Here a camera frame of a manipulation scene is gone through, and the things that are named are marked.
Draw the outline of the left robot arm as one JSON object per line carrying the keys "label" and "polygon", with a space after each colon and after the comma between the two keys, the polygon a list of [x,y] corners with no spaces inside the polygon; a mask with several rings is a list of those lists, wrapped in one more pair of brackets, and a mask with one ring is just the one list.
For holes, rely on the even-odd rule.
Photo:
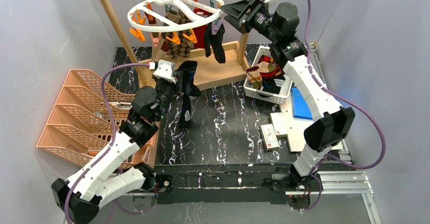
{"label": "left robot arm", "polygon": [[110,178],[129,156],[157,133],[157,124],[165,117],[177,91],[173,63],[160,60],[145,66],[154,70],[156,87],[140,88],[124,123],[117,126],[114,120],[111,121],[113,135],[110,142],[75,174],[67,179],[59,178],[51,185],[55,202],[63,210],[67,223],[89,223],[104,205],[142,188],[155,177],[150,166],[138,163],[125,173]]}

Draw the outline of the black sock with blue print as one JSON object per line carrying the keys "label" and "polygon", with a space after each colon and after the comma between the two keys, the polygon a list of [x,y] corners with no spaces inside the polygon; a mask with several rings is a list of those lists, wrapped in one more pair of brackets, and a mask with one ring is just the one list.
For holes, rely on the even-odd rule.
{"label": "black sock with blue print", "polygon": [[201,95],[200,89],[194,84],[194,75],[196,73],[198,62],[193,60],[184,61],[178,68],[183,71],[187,79],[186,93],[181,96],[182,108],[178,127],[180,129],[188,128],[191,125],[191,99]]}

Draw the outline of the white round clip hanger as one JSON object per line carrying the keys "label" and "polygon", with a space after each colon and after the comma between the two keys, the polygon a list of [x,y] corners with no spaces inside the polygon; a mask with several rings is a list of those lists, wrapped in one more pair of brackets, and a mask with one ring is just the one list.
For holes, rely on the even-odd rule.
{"label": "white round clip hanger", "polygon": [[145,32],[191,30],[221,18],[223,0],[146,0],[130,9],[129,24]]}

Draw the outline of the orange clothes peg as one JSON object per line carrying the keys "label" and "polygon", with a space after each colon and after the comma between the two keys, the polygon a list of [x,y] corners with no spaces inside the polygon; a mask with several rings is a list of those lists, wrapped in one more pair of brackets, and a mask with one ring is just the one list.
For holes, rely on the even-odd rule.
{"label": "orange clothes peg", "polygon": [[135,37],[137,38],[139,41],[141,41],[142,43],[146,41],[145,36],[143,35],[142,31],[136,28],[130,28],[129,32]]}

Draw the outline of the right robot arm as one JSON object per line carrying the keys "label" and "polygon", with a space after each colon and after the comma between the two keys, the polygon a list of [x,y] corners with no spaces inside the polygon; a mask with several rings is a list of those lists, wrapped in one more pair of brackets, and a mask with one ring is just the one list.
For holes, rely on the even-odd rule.
{"label": "right robot arm", "polygon": [[307,45],[295,35],[300,21],[295,5],[279,3],[273,14],[263,0],[242,0],[220,9],[225,20],[242,34],[254,29],[271,42],[272,58],[293,81],[310,109],[314,122],[304,130],[304,148],[289,174],[277,181],[287,188],[305,185],[326,154],[347,136],[355,113],[324,91],[321,78],[308,61]]}

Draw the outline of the yellow-orange clothes peg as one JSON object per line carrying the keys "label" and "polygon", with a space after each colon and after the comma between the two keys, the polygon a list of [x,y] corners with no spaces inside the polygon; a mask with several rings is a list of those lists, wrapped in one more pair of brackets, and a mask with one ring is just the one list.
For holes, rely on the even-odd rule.
{"label": "yellow-orange clothes peg", "polygon": [[164,40],[167,43],[176,44],[176,45],[179,45],[181,43],[178,31],[166,32],[164,34]]}

